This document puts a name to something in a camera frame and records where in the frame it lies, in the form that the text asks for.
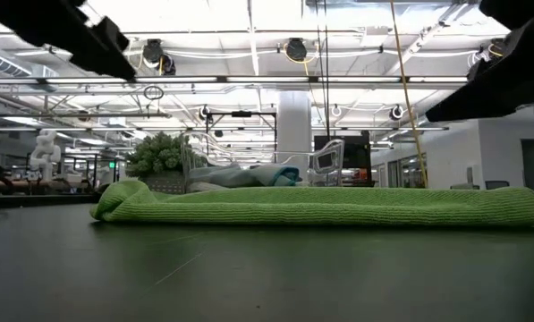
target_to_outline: white wall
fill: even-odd
[[[479,135],[485,180],[524,186],[521,140],[534,140],[534,120],[480,120]]]
[[[420,142],[427,155],[429,188],[449,189],[466,183],[468,167],[473,168],[473,183],[484,186],[478,121],[452,123],[450,131],[426,132]],[[414,144],[396,144],[393,150],[372,153],[372,165],[416,155]]]

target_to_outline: white pillar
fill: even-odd
[[[283,162],[292,153],[312,151],[312,127],[310,98],[306,91],[283,91],[279,93],[277,115],[277,162]],[[306,157],[293,158],[288,165],[299,168],[301,177],[307,178],[309,160]]]

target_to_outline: folded towel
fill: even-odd
[[[177,224],[531,226],[534,191],[263,187],[172,196],[118,182],[91,215]]]
[[[226,188],[293,186],[299,180],[299,169],[287,165],[260,165],[243,170],[235,163],[193,169],[188,182],[206,182]]]

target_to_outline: table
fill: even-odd
[[[0,321],[534,321],[534,228],[113,225],[0,210]]]

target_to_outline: wire basket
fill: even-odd
[[[190,192],[194,183],[207,184],[198,175],[204,172],[236,168],[237,171],[255,169],[263,165],[270,168],[292,168],[297,174],[290,184],[309,187],[337,187],[342,185],[343,140],[331,140],[316,152],[252,151],[225,148],[203,132],[188,131],[182,134],[182,164],[185,188]]]

